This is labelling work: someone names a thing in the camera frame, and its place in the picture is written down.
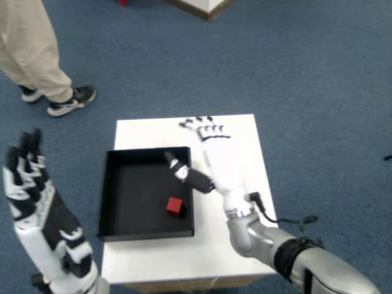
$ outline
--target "sneaker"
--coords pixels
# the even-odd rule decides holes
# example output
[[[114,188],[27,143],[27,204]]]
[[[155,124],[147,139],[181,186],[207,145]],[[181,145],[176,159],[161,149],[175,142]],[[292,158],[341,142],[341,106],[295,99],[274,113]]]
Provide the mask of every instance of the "sneaker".
[[[19,88],[22,90],[22,100],[27,103],[33,103],[43,96],[43,94],[36,89],[31,90],[25,86],[19,86]]]
[[[92,86],[73,89],[71,99],[63,103],[50,102],[48,114],[52,116],[62,116],[75,110],[83,108],[96,98],[97,91]]]

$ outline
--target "black cable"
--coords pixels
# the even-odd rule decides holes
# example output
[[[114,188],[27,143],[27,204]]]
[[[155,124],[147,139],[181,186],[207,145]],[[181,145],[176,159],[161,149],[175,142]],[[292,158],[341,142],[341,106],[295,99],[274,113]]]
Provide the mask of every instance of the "black cable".
[[[303,219],[300,219],[300,220],[296,220],[296,219],[276,219],[275,220],[275,219],[270,218],[265,213],[265,207],[263,205],[262,198],[261,198],[261,196],[260,196],[260,194],[258,192],[250,193],[249,194],[249,200],[255,202],[257,207],[259,208],[260,212],[264,215],[264,217],[268,221],[270,221],[270,222],[272,222],[274,224],[277,224],[279,222],[287,222],[289,224],[298,224],[298,225],[300,225],[300,232],[301,232],[301,234],[303,236],[305,235],[304,234],[304,226],[306,224],[311,224],[313,222],[317,222],[317,220],[319,219],[317,216],[307,216],[307,217],[304,217]]]

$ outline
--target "wooden edge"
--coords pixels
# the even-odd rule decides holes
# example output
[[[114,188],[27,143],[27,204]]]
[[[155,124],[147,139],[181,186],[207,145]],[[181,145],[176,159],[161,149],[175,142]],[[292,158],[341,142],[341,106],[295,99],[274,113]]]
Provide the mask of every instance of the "wooden edge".
[[[127,288],[137,290],[142,293],[162,293],[162,292],[193,292],[206,291],[218,288],[237,288],[244,287],[265,277],[264,275],[256,276],[239,276],[239,277],[222,277],[215,279],[196,279],[187,281],[171,282],[152,282],[123,284]]]
[[[217,7],[215,7],[212,11],[206,12],[202,9],[199,9],[193,5],[182,2],[181,0],[165,0],[165,2],[176,6],[186,12],[189,12],[197,17],[200,17],[204,20],[214,20],[223,10],[225,10],[234,0],[225,0],[220,3]]]

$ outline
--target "robot forearm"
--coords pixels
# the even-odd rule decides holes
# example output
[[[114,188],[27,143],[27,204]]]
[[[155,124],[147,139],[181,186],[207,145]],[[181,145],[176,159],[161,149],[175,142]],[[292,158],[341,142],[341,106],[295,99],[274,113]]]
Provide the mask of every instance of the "robot forearm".
[[[257,213],[227,221],[233,248],[274,268],[300,293],[379,294],[374,284],[307,238],[264,226]]]

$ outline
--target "red block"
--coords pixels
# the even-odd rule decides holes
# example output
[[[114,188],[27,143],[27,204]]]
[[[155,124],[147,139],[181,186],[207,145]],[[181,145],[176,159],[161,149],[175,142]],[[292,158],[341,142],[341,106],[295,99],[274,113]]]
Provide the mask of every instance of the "red block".
[[[183,201],[181,199],[170,197],[166,206],[166,211],[172,216],[179,216],[182,205]]]

